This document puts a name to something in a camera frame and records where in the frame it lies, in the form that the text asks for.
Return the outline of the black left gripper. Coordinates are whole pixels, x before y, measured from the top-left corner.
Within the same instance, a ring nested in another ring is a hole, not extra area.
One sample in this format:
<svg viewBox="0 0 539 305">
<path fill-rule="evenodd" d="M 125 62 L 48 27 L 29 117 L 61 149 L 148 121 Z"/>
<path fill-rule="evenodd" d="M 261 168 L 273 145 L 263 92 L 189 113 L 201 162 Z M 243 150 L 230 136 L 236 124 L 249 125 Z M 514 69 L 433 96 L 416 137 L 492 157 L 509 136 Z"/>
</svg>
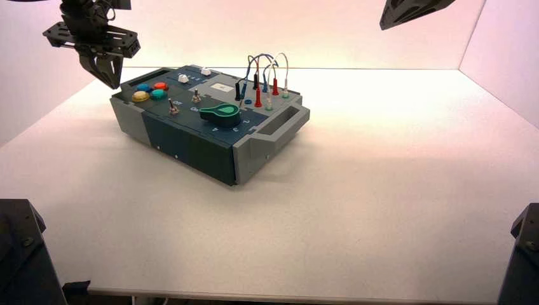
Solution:
<svg viewBox="0 0 539 305">
<path fill-rule="evenodd" d="M 110 17 L 109 11 L 130 9 L 130 1 L 62 1 L 62 21 L 46 29 L 43 36 L 53 47 L 77 49 L 81 66 L 117 89 L 123 57 L 132 58 L 140 50 L 140 43 L 136 32 L 109 25 L 116 18 Z"/>
</svg>

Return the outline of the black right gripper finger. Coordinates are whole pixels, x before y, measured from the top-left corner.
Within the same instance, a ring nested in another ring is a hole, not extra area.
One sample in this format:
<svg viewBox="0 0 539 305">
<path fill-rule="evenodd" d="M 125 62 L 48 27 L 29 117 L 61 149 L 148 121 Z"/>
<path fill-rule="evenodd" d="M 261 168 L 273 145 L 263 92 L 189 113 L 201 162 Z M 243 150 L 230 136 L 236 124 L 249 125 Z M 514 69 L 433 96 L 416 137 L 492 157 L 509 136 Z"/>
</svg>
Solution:
<svg viewBox="0 0 539 305">
<path fill-rule="evenodd" d="M 447 8 L 454 0 L 387 0 L 379 21 L 385 31 Z"/>
</svg>

